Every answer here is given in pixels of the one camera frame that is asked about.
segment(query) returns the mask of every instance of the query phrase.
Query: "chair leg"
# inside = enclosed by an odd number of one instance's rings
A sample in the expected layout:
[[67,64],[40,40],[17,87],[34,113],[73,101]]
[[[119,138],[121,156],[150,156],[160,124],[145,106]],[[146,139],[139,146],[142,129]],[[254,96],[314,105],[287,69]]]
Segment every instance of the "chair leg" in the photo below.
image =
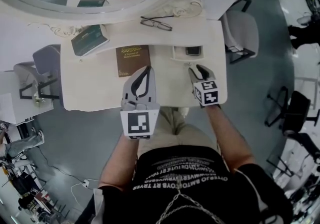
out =
[[285,174],[285,175],[287,175],[287,176],[289,176],[289,177],[292,177],[293,175],[294,175],[294,173],[288,168],[288,166],[285,164],[285,162],[284,161],[282,161],[282,159],[281,158],[279,158],[279,160],[283,163],[283,165],[284,165],[284,167],[285,167],[285,170],[283,170],[283,169],[281,169],[281,168],[279,168],[277,165],[275,165],[274,163],[272,163],[270,160],[266,160],[270,165],[272,165],[273,167],[275,167],[276,169],[278,169],[280,172],[281,172],[281,174]]
[[271,101],[273,101],[273,102],[275,102],[276,104],[277,104],[277,106],[279,106],[280,107],[280,109],[282,109],[282,106],[278,103],[278,101],[277,100],[275,100],[274,98],[272,98],[272,96],[271,95],[267,95],[266,96],[268,99],[270,99]]
[[56,96],[56,95],[49,95],[49,94],[42,94],[41,92],[41,89],[45,88],[46,86],[49,86],[53,83],[55,83],[58,79],[53,79],[53,80],[50,80],[46,83],[41,83],[38,85],[38,95],[39,95],[39,98],[43,98],[43,99],[59,99],[59,96]]
[[284,118],[285,117],[285,112],[286,112],[286,110],[287,110],[287,108],[288,108],[288,96],[289,96],[289,90],[285,87],[285,86],[283,86],[282,88],[281,88],[281,90],[280,90],[280,92],[278,93],[278,98],[280,97],[280,95],[281,95],[281,93],[282,92],[285,92],[286,94],[285,94],[285,96],[284,96],[284,104],[283,104],[283,106],[281,106],[279,103],[278,103],[278,101],[276,100],[276,99],[274,99],[273,97],[271,97],[271,95],[270,94],[268,94],[267,95],[267,98],[268,99],[270,99],[270,100],[272,100],[273,102],[275,102],[276,104],[277,104],[277,106],[280,108],[280,114],[271,122],[271,123],[269,123],[268,122],[268,117],[265,119],[265,121],[264,121],[264,124],[267,126],[267,127],[270,127],[270,126],[272,126],[275,122],[277,122],[279,119],[282,119],[282,118]]
[[[235,3],[232,4],[232,6],[238,4],[240,1],[242,1],[242,0],[237,0]],[[245,3],[245,5],[244,5],[244,7],[242,8],[241,11],[242,11],[242,12],[246,12],[247,9],[249,8],[249,6],[250,6],[251,3],[252,3],[252,0],[243,0],[243,1],[245,1],[246,3]]]
[[281,118],[283,118],[284,114],[281,112],[271,123],[269,123],[267,120],[265,120],[264,124],[267,127],[272,126],[275,122],[279,121]]
[[67,214],[64,216],[64,218],[66,219],[68,214],[70,213],[70,210],[67,212]]
[[317,125],[318,120],[319,120],[319,116],[320,116],[320,109],[318,110],[318,113],[315,117],[307,117],[306,120],[307,121],[313,121],[314,122],[314,126]]
[[64,205],[64,206],[62,207],[62,209],[61,209],[61,211],[60,211],[61,214],[62,214],[62,212],[64,211],[65,207],[66,207],[66,205]]
[[27,99],[27,100],[32,100],[32,96],[25,96],[25,95],[22,95],[23,91],[29,89],[32,87],[32,84],[29,84],[27,86],[25,86],[24,88],[21,88],[19,89],[19,97],[20,99]]
[[251,56],[255,55],[254,52],[252,52],[252,51],[250,51],[248,49],[244,49],[243,51],[239,51],[239,52],[243,52],[245,54],[243,54],[241,57],[237,58],[236,60],[231,60],[231,58],[232,58],[232,54],[231,54],[231,56],[230,56],[230,64],[235,64],[235,63],[241,62],[241,61],[246,60],[246,59],[250,58]]

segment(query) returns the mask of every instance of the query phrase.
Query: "khaki pants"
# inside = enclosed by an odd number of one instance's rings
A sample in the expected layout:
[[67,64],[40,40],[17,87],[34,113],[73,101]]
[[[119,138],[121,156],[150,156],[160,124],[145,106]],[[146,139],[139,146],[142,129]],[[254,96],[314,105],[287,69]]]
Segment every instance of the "khaki pants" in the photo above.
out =
[[180,112],[162,107],[151,139],[139,141],[138,158],[150,150],[177,145],[204,146],[217,150],[212,139],[197,127],[186,124]]

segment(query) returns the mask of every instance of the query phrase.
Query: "white chair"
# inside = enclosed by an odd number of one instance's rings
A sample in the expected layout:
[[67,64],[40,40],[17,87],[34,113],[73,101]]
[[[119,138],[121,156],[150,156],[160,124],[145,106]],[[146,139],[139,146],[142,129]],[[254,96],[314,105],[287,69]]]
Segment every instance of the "white chair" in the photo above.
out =
[[254,17],[245,12],[229,10],[220,20],[227,53],[241,55],[235,60],[230,60],[230,64],[256,57],[259,50],[259,31]]
[[[19,96],[20,99],[32,100],[38,107],[44,107],[52,104],[53,99],[59,99],[58,96],[51,95],[50,85],[57,79],[49,80],[46,76],[37,73],[33,67],[33,62],[23,62],[13,67],[15,74],[20,81]],[[23,92],[31,88],[31,95],[23,95]]]
[[33,54],[34,65],[37,72],[41,75],[50,73],[56,78],[59,86],[59,100],[60,104],[64,105],[62,85],[61,85],[61,71],[60,71],[60,45],[49,45],[38,50]]

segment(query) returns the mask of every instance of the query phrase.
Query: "cable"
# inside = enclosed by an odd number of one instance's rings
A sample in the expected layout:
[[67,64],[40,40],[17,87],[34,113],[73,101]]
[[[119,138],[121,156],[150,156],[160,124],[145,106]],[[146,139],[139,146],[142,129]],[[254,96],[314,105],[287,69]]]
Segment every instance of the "cable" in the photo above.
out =
[[297,171],[296,175],[298,176],[298,178],[301,180],[301,178],[303,177],[303,174],[304,174],[304,163],[305,163],[305,160],[307,159],[307,157],[310,156],[310,154],[306,155],[301,163],[301,166],[299,168],[299,170]]
[[75,184],[75,185],[71,186],[71,194],[73,195],[76,203],[77,203],[78,205],[80,205],[79,202],[78,202],[78,200],[77,200],[77,198],[76,198],[76,196],[74,195],[74,193],[73,193],[73,191],[72,191],[72,188],[75,187],[75,186],[77,186],[77,185],[81,185],[81,183],[78,183],[78,184]]
[[94,179],[86,179],[87,181],[94,181],[94,182],[100,182],[99,180],[94,180]]
[[80,179],[78,179],[76,176],[71,175],[71,174],[67,174],[67,173],[65,173],[65,172],[61,171],[58,167],[55,167],[55,166],[51,166],[51,165],[49,165],[49,161],[48,161],[48,159],[46,158],[46,156],[42,153],[41,148],[40,148],[39,146],[38,146],[38,148],[39,148],[39,150],[40,150],[41,154],[43,155],[43,157],[45,158],[45,160],[46,160],[46,164],[47,164],[49,167],[55,168],[55,169],[57,169],[59,172],[61,172],[62,174],[67,175],[67,176],[71,176],[71,177],[73,177],[73,178],[77,179],[78,181],[80,181],[81,183],[83,183],[83,181],[82,181],[82,180],[80,180]]

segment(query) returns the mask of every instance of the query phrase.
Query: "small dark object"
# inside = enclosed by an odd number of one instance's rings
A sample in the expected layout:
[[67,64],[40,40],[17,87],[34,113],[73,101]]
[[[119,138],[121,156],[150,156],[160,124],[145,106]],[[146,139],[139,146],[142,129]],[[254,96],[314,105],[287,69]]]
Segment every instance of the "small dark object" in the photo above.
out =
[[201,47],[200,46],[192,46],[186,48],[186,54],[191,56],[199,56],[201,53]]
[[145,26],[156,27],[160,30],[172,31],[173,28],[169,24],[154,20],[157,18],[166,18],[166,17],[173,17],[173,15],[162,16],[162,17],[152,17],[152,18],[146,18],[144,16],[141,16],[142,20],[140,23]]

